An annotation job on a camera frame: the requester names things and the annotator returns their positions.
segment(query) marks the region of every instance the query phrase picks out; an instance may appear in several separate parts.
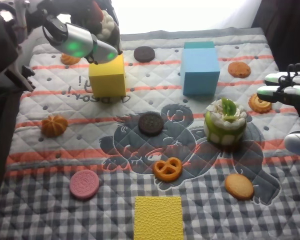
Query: quilted mat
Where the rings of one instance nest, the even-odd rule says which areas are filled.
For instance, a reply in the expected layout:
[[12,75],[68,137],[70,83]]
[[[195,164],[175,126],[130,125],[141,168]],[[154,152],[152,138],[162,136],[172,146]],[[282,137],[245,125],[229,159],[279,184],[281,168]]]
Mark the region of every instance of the quilted mat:
[[[191,41],[215,44],[220,77],[214,97],[182,94],[181,56]],[[139,46],[154,48],[155,59],[137,62]],[[181,196],[187,240],[300,239],[300,156],[283,143],[288,133],[300,131],[300,118],[281,103],[265,114],[248,105],[264,77],[278,72],[260,29],[128,35],[122,48],[127,96],[121,98],[92,95],[85,59],[66,66],[49,44],[33,49],[36,89],[20,100],[0,189],[0,240],[133,239],[136,196]],[[232,77],[233,61],[247,63],[251,75]],[[206,107],[221,97],[243,105],[249,115],[233,152],[207,142],[203,131]],[[164,119],[158,136],[139,132],[138,119],[148,111]],[[46,138],[41,120],[56,114],[69,126],[63,135]],[[179,158],[183,171],[164,183],[152,165],[169,157]],[[100,180],[97,194],[86,201],[69,191],[71,177],[83,169]],[[225,178],[232,173],[252,181],[252,200],[227,193]]]

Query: blue cube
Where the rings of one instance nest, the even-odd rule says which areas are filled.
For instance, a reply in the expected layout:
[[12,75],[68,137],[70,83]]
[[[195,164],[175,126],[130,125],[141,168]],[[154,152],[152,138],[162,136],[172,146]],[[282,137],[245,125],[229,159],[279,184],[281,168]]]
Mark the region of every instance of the blue cube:
[[180,69],[183,95],[214,95],[219,75],[217,51],[211,42],[185,43]]

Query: yellow block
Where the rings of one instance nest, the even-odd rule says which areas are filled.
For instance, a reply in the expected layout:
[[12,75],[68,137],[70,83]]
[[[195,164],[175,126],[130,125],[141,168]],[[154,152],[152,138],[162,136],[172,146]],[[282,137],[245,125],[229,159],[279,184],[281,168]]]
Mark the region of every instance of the yellow block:
[[181,197],[137,196],[134,240],[183,240]]
[[104,64],[89,65],[89,79],[95,97],[121,97],[126,95],[124,55]]

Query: pink sandwich cookie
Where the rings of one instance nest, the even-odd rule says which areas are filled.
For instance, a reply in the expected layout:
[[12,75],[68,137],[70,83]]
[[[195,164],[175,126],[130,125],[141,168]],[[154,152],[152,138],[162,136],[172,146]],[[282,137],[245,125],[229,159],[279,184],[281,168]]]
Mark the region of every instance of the pink sandwich cookie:
[[96,194],[99,188],[98,175],[91,170],[76,172],[70,180],[70,192],[78,199],[85,200]]

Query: light blue box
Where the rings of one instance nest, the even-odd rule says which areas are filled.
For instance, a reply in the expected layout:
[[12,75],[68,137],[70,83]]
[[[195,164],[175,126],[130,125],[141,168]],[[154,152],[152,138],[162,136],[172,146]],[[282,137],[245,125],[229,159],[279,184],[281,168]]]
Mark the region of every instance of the light blue box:
[[183,95],[214,95],[220,75],[215,48],[185,48],[180,77]]

